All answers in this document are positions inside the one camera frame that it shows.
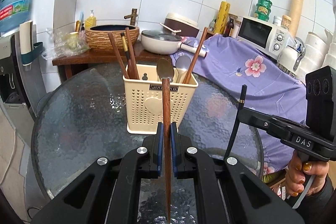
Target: purple cloth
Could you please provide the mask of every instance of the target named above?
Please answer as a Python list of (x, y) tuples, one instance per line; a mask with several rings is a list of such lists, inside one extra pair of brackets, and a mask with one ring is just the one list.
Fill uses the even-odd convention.
[[(195, 42), (199, 40), (188, 38), (188, 44)], [(296, 122), (305, 120), (306, 88), (301, 81), (282, 72), (268, 57), (237, 39), (215, 35), (204, 45), (209, 50), (208, 55), (198, 58), (193, 72), (226, 89), (236, 99), (239, 99), (242, 85), (246, 84), (245, 107)], [(193, 54), (179, 50), (171, 55), (173, 64), (182, 54), (193, 57)], [(264, 149), (264, 174), (286, 167), (293, 149), (265, 131), (258, 131)]]

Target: blue gripper pad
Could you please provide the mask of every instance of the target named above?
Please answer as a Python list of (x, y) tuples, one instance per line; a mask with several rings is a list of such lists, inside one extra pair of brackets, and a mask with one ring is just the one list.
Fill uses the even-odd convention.
[(177, 152), (176, 152), (176, 140), (173, 124), (170, 124), (170, 140), (171, 140), (171, 156), (173, 160), (173, 172), (174, 177), (177, 178)]
[(162, 151), (163, 151), (163, 123), (160, 128), (160, 136), (159, 136), (159, 149), (157, 151), (157, 173), (159, 177), (161, 176), (162, 170)]

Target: painted fingernail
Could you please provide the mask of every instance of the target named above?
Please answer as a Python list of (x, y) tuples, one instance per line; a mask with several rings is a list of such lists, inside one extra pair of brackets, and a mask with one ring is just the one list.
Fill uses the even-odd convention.
[(311, 169), (311, 163), (310, 162), (306, 162), (304, 165), (303, 165), (303, 168), (302, 168), (305, 172), (309, 172), (310, 169)]

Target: screw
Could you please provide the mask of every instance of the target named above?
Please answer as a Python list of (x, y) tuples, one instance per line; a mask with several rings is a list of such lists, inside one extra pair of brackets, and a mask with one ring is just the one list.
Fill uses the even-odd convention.
[(229, 158), (226, 159), (226, 162), (230, 165), (235, 165), (235, 164), (237, 164), (237, 159), (234, 158), (234, 157), (229, 157)]
[(145, 154), (147, 153), (147, 148), (145, 147), (139, 147), (137, 150), (136, 150), (139, 154)]
[(97, 163), (98, 163), (99, 165), (105, 165), (105, 164), (107, 164), (107, 158), (104, 158), (104, 157), (99, 158), (99, 159), (97, 160)]
[(188, 147), (187, 152), (189, 154), (196, 154), (197, 153), (197, 148), (196, 147)]

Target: green container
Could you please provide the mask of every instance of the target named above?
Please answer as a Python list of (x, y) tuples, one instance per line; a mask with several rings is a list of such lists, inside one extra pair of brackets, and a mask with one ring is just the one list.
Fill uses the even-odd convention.
[(255, 10), (256, 13), (262, 13), (266, 16), (269, 16), (269, 14), (271, 13), (271, 9), (267, 9), (266, 7), (261, 6), (259, 4), (257, 4), (256, 7), (257, 7), (256, 10)]
[(269, 17), (267, 15), (265, 15), (263, 13), (260, 13), (260, 12), (255, 12), (254, 17), (258, 18), (260, 20), (263, 20), (263, 21), (268, 21), (269, 20)]
[(272, 2), (270, 0), (258, 0), (257, 4), (267, 8), (268, 10), (272, 7)]

